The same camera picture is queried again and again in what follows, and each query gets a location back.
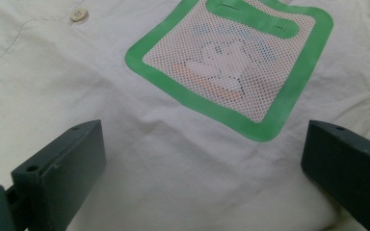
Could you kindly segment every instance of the mesh bag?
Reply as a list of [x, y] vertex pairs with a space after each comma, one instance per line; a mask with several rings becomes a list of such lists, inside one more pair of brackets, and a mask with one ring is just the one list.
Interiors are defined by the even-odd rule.
[[332, 22], [318, 9], [264, 2], [183, 1], [128, 51], [127, 64], [186, 106], [268, 141], [300, 96]]

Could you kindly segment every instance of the white fabric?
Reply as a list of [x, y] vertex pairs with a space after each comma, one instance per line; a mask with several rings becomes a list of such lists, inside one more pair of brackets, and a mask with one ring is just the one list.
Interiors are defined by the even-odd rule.
[[[335, 27], [286, 125], [264, 143], [183, 107], [125, 65], [127, 49], [178, 2], [0, 0], [0, 184], [69, 127], [100, 118], [109, 165], [68, 230], [333, 225], [339, 209], [300, 160], [310, 119], [370, 140], [370, 1], [284, 0], [324, 9]], [[78, 7], [89, 17], [72, 23]]]

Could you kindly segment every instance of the button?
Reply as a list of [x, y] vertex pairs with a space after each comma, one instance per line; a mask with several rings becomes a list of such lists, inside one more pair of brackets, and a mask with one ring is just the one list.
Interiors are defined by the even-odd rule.
[[89, 13], [86, 11], [86, 9], [79, 8], [71, 14], [70, 19], [73, 22], [78, 22], [84, 20], [87, 16], [89, 16]]

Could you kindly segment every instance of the mesh panel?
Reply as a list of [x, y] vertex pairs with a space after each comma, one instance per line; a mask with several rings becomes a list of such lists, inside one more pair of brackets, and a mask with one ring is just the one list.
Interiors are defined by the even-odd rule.
[[246, 2], [295, 21], [300, 32], [290, 39], [264, 34], [210, 13], [201, 0], [143, 61], [188, 90], [258, 123], [289, 76], [315, 20], [277, 12], [258, 0]]

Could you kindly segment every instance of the green trim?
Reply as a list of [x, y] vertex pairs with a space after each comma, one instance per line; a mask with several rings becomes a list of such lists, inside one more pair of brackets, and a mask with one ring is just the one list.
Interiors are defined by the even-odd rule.
[[243, 0], [207, 0], [206, 9], [217, 16], [282, 39], [290, 39], [300, 30], [295, 21], [268, 15]]
[[316, 21], [289, 77], [278, 93], [268, 113], [260, 123], [255, 123], [238, 112], [199, 96], [181, 86], [160, 70], [143, 62], [143, 57], [146, 53], [148, 53], [165, 34], [172, 30], [172, 28], [186, 16], [198, 0], [181, 1], [162, 23], [128, 50], [125, 61], [133, 71], [165, 91], [184, 106], [218, 120], [249, 139], [255, 141], [269, 141], [280, 132], [283, 124], [299, 99], [327, 43], [333, 27], [333, 22], [332, 18], [320, 9], [291, 7], [279, 3], [277, 0], [260, 1], [276, 11], [308, 15], [313, 17]]

